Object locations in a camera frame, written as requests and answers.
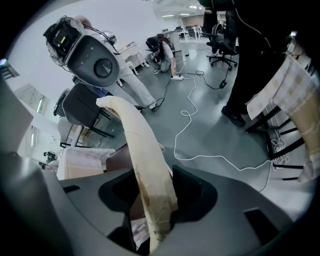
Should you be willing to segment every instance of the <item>floor cable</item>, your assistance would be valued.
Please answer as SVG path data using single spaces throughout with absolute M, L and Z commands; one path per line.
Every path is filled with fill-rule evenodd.
M 260 164 L 259 166 L 257 167 L 245 167 L 245 168 L 242 168 L 242 169 L 239 169 L 238 167 L 236 167 L 233 163 L 231 163 L 229 160 L 227 160 L 223 155 L 196 155 L 192 158 L 179 158 L 176 154 L 176 148 L 177 148 L 177 138 L 180 134 L 182 134 L 188 127 L 189 125 L 192 123 L 192 116 L 196 115 L 198 113 L 198 108 L 197 106 L 192 102 L 192 100 L 190 99 L 190 96 L 191 94 L 193 93 L 193 91 L 196 89 L 197 85 L 196 85 L 196 78 L 198 76 L 202 76 L 204 75 L 204 72 L 203 71 L 200 71 L 200 70 L 197 70 L 196 72 L 184 72 L 182 73 L 182 71 L 184 70 L 185 66 L 188 64 L 188 62 L 186 60 L 183 60 L 183 61 L 180 61 L 178 64 L 182 63 L 182 62 L 185 62 L 186 64 L 182 67 L 181 71 L 180 72 L 177 72 L 177 74 L 184 74 L 186 77 L 188 78 L 184 78 L 184 80 L 193 80 L 193 83 L 194 83 L 194 87 L 193 89 L 190 91 L 187 99 L 188 101 L 193 105 L 195 111 L 194 113 L 189 113 L 187 110 L 182 110 L 180 113 L 182 116 L 184 117 L 189 117 L 189 123 L 175 136 L 175 139 L 174 139 L 174 149 L 173 149 L 173 155 L 174 155 L 174 158 L 179 160 L 179 161 L 191 161 L 191 160 L 194 160 L 194 159 L 197 159 L 197 158 L 222 158 L 224 159 L 227 163 L 229 163 L 231 166 L 233 166 L 236 170 L 238 170 L 239 172 L 241 171 L 244 171 L 244 170 L 248 170 L 248 169 L 251 169 L 251 170 L 255 170 L 255 169 L 258 169 L 260 167 L 262 167 L 263 165 L 265 165 L 266 163 L 270 162 L 270 169 L 269 169 L 269 172 L 268 172 L 268 176 L 267 176 L 267 181 L 266 181 L 266 184 L 265 186 L 263 187 L 263 189 L 261 189 L 259 192 L 262 192 L 268 185 L 269 183 L 269 179 L 270 179 L 270 175 L 271 175 L 271 169 L 273 168 L 273 161 L 271 160 L 266 160 L 264 163 Z

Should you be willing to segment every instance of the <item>ceiling light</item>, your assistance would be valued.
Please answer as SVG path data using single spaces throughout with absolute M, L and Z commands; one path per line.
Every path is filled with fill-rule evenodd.
M 36 108 L 36 111 L 39 113 L 40 109 L 41 109 L 41 104 L 42 104 L 42 99 L 40 99 L 38 107 Z
M 35 145 L 35 137 L 34 137 L 34 133 L 32 133 L 31 135 L 31 147 L 33 147 Z
M 0 66 L 4 66 L 7 63 L 7 60 L 5 58 L 2 58 L 0 60 Z

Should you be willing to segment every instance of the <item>concrete floor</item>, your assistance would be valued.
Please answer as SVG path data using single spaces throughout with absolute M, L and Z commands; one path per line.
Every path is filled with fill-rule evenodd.
M 225 78 L 228 66 L 226 63 L 216 63 L 214 67 L 209 64 L 206 54 L 210 48 L 206 45 L 206 38 L 201 40 L 181 41 L 182 51 L 176 55 L 176 62 L 188 61 L 183 72 L 204 71 L 204 77 L 209 85 L 218 88 L 220 82 Z M 184 63 L 177 66 L 180 71 Z M 153 74 L 152 67 L 143 67 L 138 70 L 138 78 L 146 85 L 149 92 L 155 99 L 163 97 L 165 86 L 170 80 L 170 72 Z M 224 89 L 212 90 L 206 86 L 202 77 L 195 79 L 196 89 L 190 96 L 198 108 L 198 113 L 192 117 L 191 125 L 178 137 L 176 152 L 179 158 L 193 158 L 197 155 L 222 155 L 239 169 L 244 167 L 256 167 L 261 165 L 268 158 L 265 139 L 259 134 L 247 134 L 245 128 L 234 126 L 224 115 L 221 109 L 226 105 L 234 80 L 237 75 L 237 68 L 228 72 Z M 258 169 L 247 169 L 238 171 L 222 158 L 198 157 L 191 161 L 178 161 L 173 157 L 175 136 L 189 122 L 189 118 L 182 116 L 180 112 L 187 110 L 190 113 L 195 111 L 187 97 L 194 87 L 194 80 L 171 81 L 168 85 L 167 95 L 161 108 L 157 112 L 148 109 L 143 110 L 143 116 L 152 128 L 159 143 L 166 148 L 165 156 L 168 164 L 177 163 L 180 167 L 190 167 L 213 174 L 233 178 L 245 182 L 256 190 L 261 190 L 267 181 L 270 163 L 266 163 Z M 138 101 L 137 97 L 127 84 L 123 86 L 131 96 Z M 251 121 L 249 116 L 243 116 L 246 120 L 246 127 Z M 279 123 L 286 120 L 285 114 L 277 115 Z M 291 128 L 289 124 L 283 130 Z M 112 132 L 114 139 L 102 138 L 97 134 L 90 134 L 86 141 L 88 146 L 99 145 L 99 148 L 118 149 L 126 143 L 121 122 L 118 120 L 108 121 L 102 119 L 98 128 Z M 299 138 L 298 132 L 289 133 L 283 136 L 287 145 Z M 304 164 L 304 146 L 288 154 L 291 165 Z M 267 188 L 262 192 L 269 200 L 281 207 L 287 214 L 296 220 L 308 207 L 312 199 L 316 183 L 311 181 L 299 184 L 297 181 L 282 181 L 282 178 L 297 177 L 301 170 L 279 169 L 271 172 Z

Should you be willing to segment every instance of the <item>black shoe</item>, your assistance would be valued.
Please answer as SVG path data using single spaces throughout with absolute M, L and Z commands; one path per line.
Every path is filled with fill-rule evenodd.
M 246 104 L 243 104 L 243 106 L 240 108 L 240 113 L 243 115 L 248 115 L 248 109 Z
M 227 106 L 224 106 L 222 108 L 222 114 L 224 114 L 226 117 L 230 119 L 230 121 L 238 127 L 244 127 L 246 125 L 245 120 L 242 118 L 242 116 L 239 113 L 231 113 Z

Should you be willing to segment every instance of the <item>sneaker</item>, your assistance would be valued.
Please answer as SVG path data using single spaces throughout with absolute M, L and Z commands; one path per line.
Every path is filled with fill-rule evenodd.
M 238 127 L 244 127 L 246 125 L 245 120 L 242 118 L 240 113 L 232 113 L 228 110 L 227 106 L 222 108 L 222 114 L 230 119 L 230 121 Z
M 150 110 L 154 109 L 154 108 L 156 107 L 156 105 L 157 105 L 156 102 L 155 102 L 155 103 L 152 103 L 152 104 L 149 106 L 149 109 L 150 109 Z

